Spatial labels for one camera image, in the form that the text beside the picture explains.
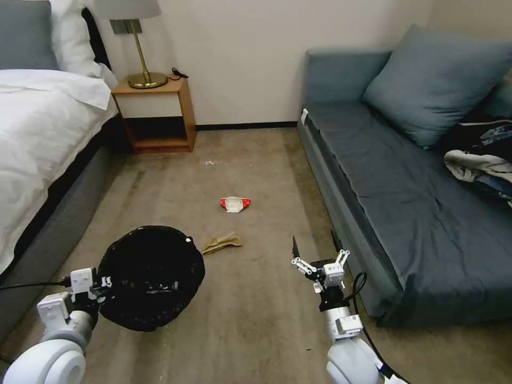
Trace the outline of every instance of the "white wall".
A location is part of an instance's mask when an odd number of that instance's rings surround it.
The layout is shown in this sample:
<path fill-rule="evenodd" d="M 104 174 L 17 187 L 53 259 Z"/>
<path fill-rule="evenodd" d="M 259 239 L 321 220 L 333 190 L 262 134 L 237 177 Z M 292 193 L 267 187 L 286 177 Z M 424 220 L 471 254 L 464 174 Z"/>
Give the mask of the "white wall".
<path fill-rule="evenodd" d="M 427 24 L 434 2 L 160 0 L 163 15 L 142 20 L 140 38 L 150 70 L 190 75 L 198 124 L 292 121 L 307 48 L 395 44 Z M 139 72 L 133 37 L 98 24 L 116 75 Z"/>
<path fill-rule="evenodd" d="M 512 39 L 512 1 L 438 0 L 429 25 L 445 32 Z"/>

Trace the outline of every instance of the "gray pillow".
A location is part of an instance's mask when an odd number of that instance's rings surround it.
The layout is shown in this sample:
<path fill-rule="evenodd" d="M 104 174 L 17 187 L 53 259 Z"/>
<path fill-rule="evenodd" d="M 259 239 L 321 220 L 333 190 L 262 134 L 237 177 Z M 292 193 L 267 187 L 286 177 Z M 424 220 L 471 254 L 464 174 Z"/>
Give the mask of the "gray pillow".
<path fill-rule="evenodd" d="M 412 25 L 363 100 L 428 147 L 512 68 L 512 42 L 444 34 Z"/>
<path fill-rule="evenodd" d="M 0 69 L 56 69 L 49 1 L 0 0 Z"/>

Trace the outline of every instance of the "beige carpet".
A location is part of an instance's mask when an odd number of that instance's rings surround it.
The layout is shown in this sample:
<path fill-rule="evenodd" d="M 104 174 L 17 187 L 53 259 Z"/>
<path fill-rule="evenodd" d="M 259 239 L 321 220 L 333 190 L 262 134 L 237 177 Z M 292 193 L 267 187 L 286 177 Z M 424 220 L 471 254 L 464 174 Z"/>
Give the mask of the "beige carpet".
<path fill-rule="evenodd" d="M 219 200 L 229 195 L 253 202 L 228 214 Z M 203 285 L 167 327 L 143 334 L 101 318 L 84 383 L 330 382 L 318 296 L 290 266 L 293 235 L 305 259 L 334 256 L 329 216 L 295 130 L 202 132 L 192 154 L 121 162 L 59 276 L 96 266 L 110 243 L 147 224 L 174 226 L 199 247 L 235 230 L 243 246 L 205 257 Z M 2 355 L 16 357 L 38 340 L 34 312 Z M 388 363 L 414 384 L 512 381 L 510 322 L 437 330 L 366 324 Z"/>

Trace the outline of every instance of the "beige glove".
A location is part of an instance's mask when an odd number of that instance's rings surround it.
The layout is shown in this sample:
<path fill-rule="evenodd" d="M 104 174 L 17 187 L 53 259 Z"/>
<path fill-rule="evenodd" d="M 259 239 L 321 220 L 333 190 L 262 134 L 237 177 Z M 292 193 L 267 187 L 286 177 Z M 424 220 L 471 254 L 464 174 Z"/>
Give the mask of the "beige glove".
<path fill-rule="evenodd" d="M 227 236 L 213 238 L 212 241 L 201 251 L 203 255 L 218 251 L 228 245 L 242 246 L 239 236 L 231 232 Z"/>

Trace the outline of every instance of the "red and white object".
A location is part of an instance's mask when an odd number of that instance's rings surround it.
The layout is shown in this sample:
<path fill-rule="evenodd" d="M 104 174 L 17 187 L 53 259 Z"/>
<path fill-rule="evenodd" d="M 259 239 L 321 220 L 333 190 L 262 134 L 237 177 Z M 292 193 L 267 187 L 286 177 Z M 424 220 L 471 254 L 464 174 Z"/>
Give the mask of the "red and white object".
<path fill-rule="evenodd" d="M 229 213 L 238 213 L 251 203 L 251 199 L 229 196 L 220 200 L 220 205 Z"/>

